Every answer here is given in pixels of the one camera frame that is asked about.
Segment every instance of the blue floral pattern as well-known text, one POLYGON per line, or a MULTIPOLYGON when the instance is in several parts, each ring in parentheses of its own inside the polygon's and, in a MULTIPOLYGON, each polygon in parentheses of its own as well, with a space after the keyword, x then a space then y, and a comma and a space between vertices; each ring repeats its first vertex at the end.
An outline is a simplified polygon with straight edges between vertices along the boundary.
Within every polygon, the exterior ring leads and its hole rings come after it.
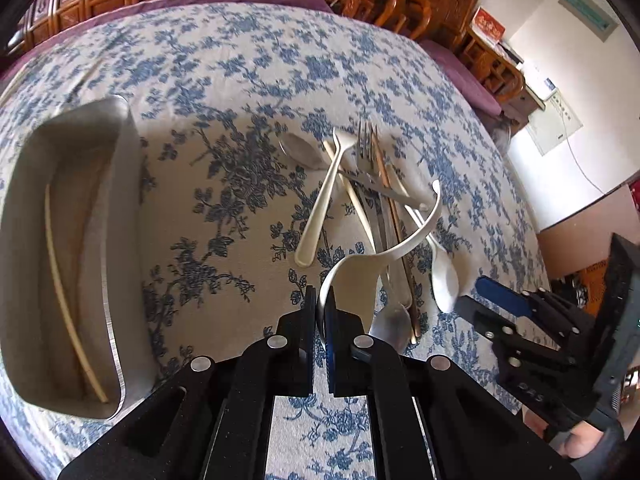
MULTIPOLYGON (((18 76, 0 114, 0 200, 34 127, 114 93, 128 99, 141 136, 141 286, 159 380, 194 355, 238 355, 273 333, 281 314, 300 307, 305 286, 319 286, 345 254, 372 250, 336 189, 317 261, 296 267, 293 253, 323 174, 281 154, 279 132, 322 150, 334 127, 354 131, 374 121, 386 160, 414 194, 440 179, 445 206, 434 235, 452 256, 462 293, 475 294, 480 274, 517 290, 547 284, 524 202, 498 151, 468 103, 407 38, 259 4, 167 8, 92 28, 30 60, 18 76)), ((352 154, 345 165, 354 168, 352 154)), ((434 305, 428 245, 410 259, 422 337, 407 354, 451 356, 515 409, 495 386, 487 341, 434 305)), ((379 294, 378 307, 385 301, 379 294)), ((318 338, 315 372, 308 399, 276 400, 266 478, 372 480, 366 403, 328 394, 318 338)), ((113 424, 26 405, 1 365, 0 415, 47 480, 113 424)))

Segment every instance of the brown chopstick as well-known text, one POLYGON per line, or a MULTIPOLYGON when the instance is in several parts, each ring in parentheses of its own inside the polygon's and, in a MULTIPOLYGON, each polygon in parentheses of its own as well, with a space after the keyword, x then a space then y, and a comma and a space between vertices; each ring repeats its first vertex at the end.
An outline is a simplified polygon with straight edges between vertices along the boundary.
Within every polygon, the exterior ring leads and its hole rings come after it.
MULTIPOLYGON (((380 171, 380 178, 382 179, 382 184, 385 187, 391 188, 391 183, 389 182, 389 175, 386 172, 385 159, 382 155, 382 150, 380 149, 380 143, 378 142, 378 127, 371 134, 371 143, 373 145, 373 149, 376 155, 376 163, 378 164, 378 169, 380 171)), ((394 231, 396 232, 396 237, 398 238, 398 243, 403 240, 402 230, 400 229, 400 216, 398 215, 398 208, 396 207, 396 203, 390 198, 386 199, 389 204, 389 209, 391 211, 391 221, 394 226, 394 231)), ((418 308, 415 304, 415 296, 414 296, 414 277, 411 274, 411 269, 409 269, 409 262, 406 259, 406 256, 402 258, 402 266, 404 267, 404 273, 406 275, 407 284, 409 286, 409 290, 411 292, 411 305, 409 306, 409 317, 411 318, 411 325, 413 327, 411 334, 411 343, 415 344, 417 338, 420 337, 420 319, 418 318, 418 308)))

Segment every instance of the white plastic fork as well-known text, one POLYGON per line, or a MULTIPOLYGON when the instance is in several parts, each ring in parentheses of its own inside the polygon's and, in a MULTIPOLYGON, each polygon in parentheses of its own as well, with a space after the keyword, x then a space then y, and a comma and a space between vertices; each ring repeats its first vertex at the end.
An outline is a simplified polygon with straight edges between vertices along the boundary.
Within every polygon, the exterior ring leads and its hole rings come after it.
POLYGON ((331 200, 331 193, 334 189, 335 177, 338 175, 340 161, 344 153, 356 144, 357 139, 348 132, 334 128, 334 142, 337 155, 326 172, 320 193, 318 193, 314 208, 306 221, 305 230, 300 237, 300 242, 294 255, 294 260, 300 267, 309 267, 314 262, 318 239, 322 232, 324 217, 327 209, 329 209, 329 200, 331 200))

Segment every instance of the pile of utensils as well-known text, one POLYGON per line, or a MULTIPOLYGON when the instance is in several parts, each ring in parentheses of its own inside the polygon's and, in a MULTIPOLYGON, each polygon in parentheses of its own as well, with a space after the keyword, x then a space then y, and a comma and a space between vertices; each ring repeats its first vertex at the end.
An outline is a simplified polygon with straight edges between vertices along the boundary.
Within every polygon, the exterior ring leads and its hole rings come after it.
POLYGON ((437 180, 433 189, 435 206, 411 197, 393 168, 384 163, 378 129, 370 123, 358 124, 357 136, 334 129, 334 151, 331 142, 323 145, 332 162, 329 167, 321 154, 305 139, 295 134, 278 134, 282 151, 296 163, 309 170, 325 170, 326 177, 314 204, 294 259, 300 267, 310 266, 316 256, 322 224, 326 217, 336 178, 339 178, 370 244, 376 254, 351 254, 330 271, 322 284, 318 299, 318 328, 324 336, 324 301, 330 286, 341 308, 358 314, 365 330, 372 336, 391 344, 398 353, 405 351, 409 342, 414 344, 420 336, 420 319, 414 291, 415 283, 409 268, 407 254, 426 237, 432 251, 432 285, 439 309, 451 312, 458 296, 458 277, 447 251, 433 238, 431 231, 440 217, 442 194, 437 180), (344 154, 351 148, 356 152, 358 175, 345 172, 341 166, 344 154), (370 190, 373 208, 365 207, 360 190, 351 182, 370 190), (404 206, 418 230, 404 239, 398 204, 404 206), (431 211, 425 220, 423 211, 431 211), (378 276, 386 293, 386 305, 374 316, 378 276))

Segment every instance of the tablecloth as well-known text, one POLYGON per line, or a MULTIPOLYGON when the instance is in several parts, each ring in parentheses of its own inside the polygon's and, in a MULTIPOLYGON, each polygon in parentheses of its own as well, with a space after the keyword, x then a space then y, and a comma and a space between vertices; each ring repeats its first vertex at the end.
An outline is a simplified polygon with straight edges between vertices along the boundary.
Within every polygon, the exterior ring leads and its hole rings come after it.
MULTIPOLYGON (((379 126, 386 160, 420 195, 444 191, 434 232, 461 292, 487 274, 522 290, 546 285, 525 203, 468 103, 420 47, 323 12, 260 4, 191 5, 122 18, 31 59, 0 115, 0 200, 24 139, 43 120, 108 94, 127 98, 140 134, 140 255, 159 378, 192 356, 231 358, 274 330, 345 254, 369 252, 337 186, 312 267, 293 253, 324 174, 279 152, 290 131, 322 150, 334 127, 379 126)), ((347 166, 353 167, 353 153, 347 166)), ((411 229, 409 222, 406 228, 411 229)), ((449 355, 507 407, 490 346, 430 293, 431 253, 411 256, 422 337, 408 355, 449 355)), ((384 301, 378 297, 379 307, 384 301)), ((278 398, 270 480, 369 480, 363 398, 334 399, 316 342, 315 393, 278 398)), ((108 430, 26 405, 0 368, 0 415, 46 479, 108 430)))

